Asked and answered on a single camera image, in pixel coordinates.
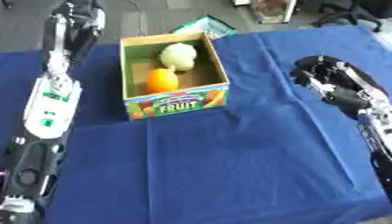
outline blue cloth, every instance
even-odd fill
[[[391,212],[355,122],[289,76],[295,60],[327,54],[392,93],[390,52],[352,26],[214,45],[231,80],[223,108],[126,122],[118,47],[96,47],[75,69],[84,92],[47,223],[355,223]],[[39,65],[39,52],[0,54],[2,144]]]

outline fruit text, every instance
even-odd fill
[[[161,114],[163,113],[173,113],[178,112],[184,109],[195,109],[196,101],[188,101],[188,102],[178,102],[170,105],[164,105],[159,107],[159,111]]]

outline robotic hand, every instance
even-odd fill
[[[0,223],[42,223],[81,95],[73,64],[95,44],[105,13],[95,0],[67,0],[45,22],[43,74],[8,143],[0,171]]]
[[[358,121],[372,166],[392,201],[392,106],[385,89],[357,67],[333,57],[311,56],[295,65],[291,76],[297,84]]]

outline fruit box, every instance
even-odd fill
[[[198,57],[194,69],[176,72],[179,89],[149,94],[147,75],[164,68],[158,59],[168,45],[184,43],[195,47]],[[121,40],[122,96],[129,119],[144,119],[210,109],[226,105],[229,81],[207,35],[165,34]]]

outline cable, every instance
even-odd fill
[[[140,25],[139,25],[139,32],[142,34],[142,36],[146,36],[145,31],[143,30],[143,11],[140,9],[139,5],[134,2],[133,0],[125,0],[126,2],[132,4],[133,6],[135,6],[135,8],[137,9],[137,11],[139,11],[140,13]]]

